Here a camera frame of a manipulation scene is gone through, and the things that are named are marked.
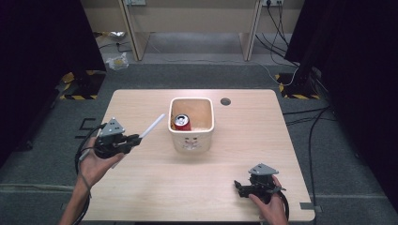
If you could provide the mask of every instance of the desk leg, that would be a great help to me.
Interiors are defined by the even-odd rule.
[[[239,33],[240,45],[242,46],[243,52],[243,60],[245,61],[249,61],[252,56],[254,37],[257,32],[258,21],[260,20],[261,7],[261,1],[258,0],[255,3],[250,33]]]
[[[144,57],[145,48],[149,40],[149,32],[135,32],[132,26],[129,7],[124,3],[124,0],[119,0],[119,5],[123,13],[123,20],[126,24],[126,29],[131,41],[132,53],[135,61],[141,61]]]

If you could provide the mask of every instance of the plastic bag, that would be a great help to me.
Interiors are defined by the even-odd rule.
[[[113,70],[120,70],[122,68],[127,68],[129,66],[129,62],[127,61],[126,53],[123,52],[122,55],[116,58],[108,58],[106,63],[109,64],[109,68]]]

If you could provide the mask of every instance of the white stick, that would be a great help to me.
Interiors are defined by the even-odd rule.
[[[164,116],[165,116],[165,114],[163,113],[161,116],[159,116],[158,117],[158,119],[156,119],[155,120],[155,122],[153,122],[152,123],[152,125],[151,126],[149,126],[149,128],[146,130],[146,131],[144,131],[144,133],[142,133],[140,136],[139,136],[139,138],[144,138],[160,121],[161,121],[161,119],[162,118],[164,118]],[[116,167],[116,165],[120,162],[120,161],[118,161],[117,163],[115,163],[113,166],[112,166],[112,169],[114,168],[114,167]]]

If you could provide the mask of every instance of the gray carpet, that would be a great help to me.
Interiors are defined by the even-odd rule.
[[[294,71],[291,67],[268,69],[272,76]],[[85,126],[98,125],[114,90],[182,88],[272,89],[284,113],[329,105],[324,99],[283,98],[278,85],[260,66],[130,65],[119,71],[108,69],[97,99],[58,99],[33,140],[34,148],[14,152],[0,170],[0,224],[56,223],[76,177],[73,157],[82,140],[76,136],[87,133],[87,130],[79,130],[81,123],[84,118],[94,118],[95,121],[88,121]],[[317,114],[287,114],[284,118],[290,124]],[[311,196],[308,141],[313,122],[288,126]],[[322,212],[317,213],[317,224],[398,224],[397,213],[353,149],[333,111],[325,112],[315,125],[312,137],[314,191],[316,202],[322,208]],[[119,221],[116,224],[129,223]]]

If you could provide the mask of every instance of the plastic container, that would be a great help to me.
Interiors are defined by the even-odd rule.
[[[190,118],[191,130],[175,130],[172,124],[179,114]],[[209,150],[214,130],[213,103],[206,97],[176,97],[170,103],[169,131],[177,152],[202,153]]]

